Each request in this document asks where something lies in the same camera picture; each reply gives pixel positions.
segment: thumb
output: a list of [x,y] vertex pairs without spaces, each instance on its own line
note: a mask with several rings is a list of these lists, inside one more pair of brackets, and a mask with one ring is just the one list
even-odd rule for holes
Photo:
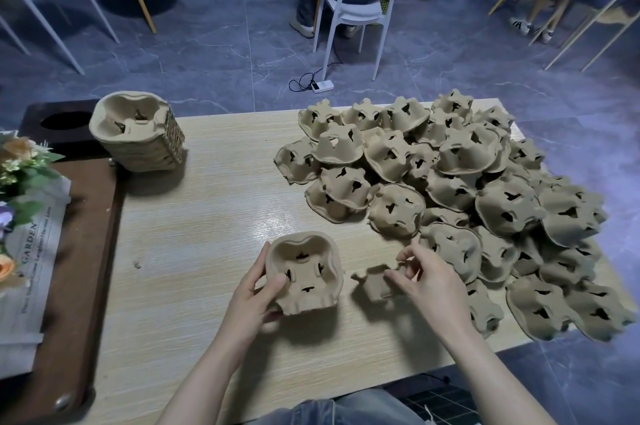
[[408,296],[411,296],[413,294],[413,284],[415,283],[406,278],[402,273],[398,272],[397,270],[387,269],[385,270],[385,276],[398,287],[400,287],[400,289]]
[[287,276],[283,273],[279,273],[274,276],[267,284],[258,292],[253,299],[257,302],[260,307],[260,312],[264,312],[278,292],[282,290],[284,285],[287,283]]

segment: hand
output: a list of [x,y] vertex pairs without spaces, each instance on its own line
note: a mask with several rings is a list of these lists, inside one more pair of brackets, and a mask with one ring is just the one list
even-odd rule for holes
[[469,333],[477,335],[471,324],[467,287],[452,266],[418,243],[400,251],[396,260],[408,263],[406,276],[397,270],[386,270],[385,275],[409,296],[445,345]]
[[280,311],[267,307],[284,287],[287,276],[279,273],[264,287],[255,288],[255,283],[265,274],[264,262],[270,245],[268,241],[264,244],[255,263],[240,280],[213,340],[212,347],[220,347],[231,354],[234,371],[240,366],[262,324],[282,315]]

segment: light wood tabletop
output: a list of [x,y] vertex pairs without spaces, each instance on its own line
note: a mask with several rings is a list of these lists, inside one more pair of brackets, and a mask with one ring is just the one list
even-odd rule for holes
[[[474,108],[498,105],[475,100]],[[402,244],[366,218],[335,225],[309,209],[304,191],[273,157],[303,136],[298,111],[179,119],[182,171],[138,175],[124,202],[95,375],[84,424],[152,424],[208,347],[240,278],[265,240],[308,230],[338,244],[346,274],[336,308],[270,324],[251,347],[225,396],[220,422],[236,423],[311,398],[339,396],[452,364],[410,303],[365,305],[352,294],[357,269],[392,262]],[[517,129],[512,137],[522,138]],[[606,260],[596,282],[636,309]],[[529,342],[505,318],[489,338],[499,351]]]

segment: shoe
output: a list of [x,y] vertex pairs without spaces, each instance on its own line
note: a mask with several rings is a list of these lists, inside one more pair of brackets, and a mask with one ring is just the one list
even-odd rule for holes
[[360,31],[362,26],[345,26],[344,31],[342,32],[342,37],[351,39],[356,36],[356,33]]
[[[540,33],[540,30],[542,28],[538,28],[534,31],[533,36],[538,36],[538,34]],[[551,37],[554,35],[554,32],[548,29],[545,29],[544,31],[542,31],[542,33],[540,34],[540,36],[538,37],[538,39],[542,42],[542,44],[549,44],[549,41],[551,41]]]
[[520,31],[520,34],[522,34],[523,36],[529,34],[529,31],[531,30],[531,23],[528,23],[525,19],[511,17],[509,18],[509,24],[511,24],[511,27],[516,28],[518,31]]
[[301,25],[295,16],[289,20],[289,25],[305,38],[313,38],[314,36],[313,26],[309,28],[308,26]]

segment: person's left hand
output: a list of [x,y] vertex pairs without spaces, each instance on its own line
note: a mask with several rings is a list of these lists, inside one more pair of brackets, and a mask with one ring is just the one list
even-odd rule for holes
[[234,370],[240,366],[261,325],[282,315],[267,307],[287,283],[287,276],[279,273],[264,287],[255,288],[256,282],[265,274],[264,261],[270,245],[268,241],[264,244],[255,263],[240,280],[213,340],[213,346],[220,346],[233,356]]

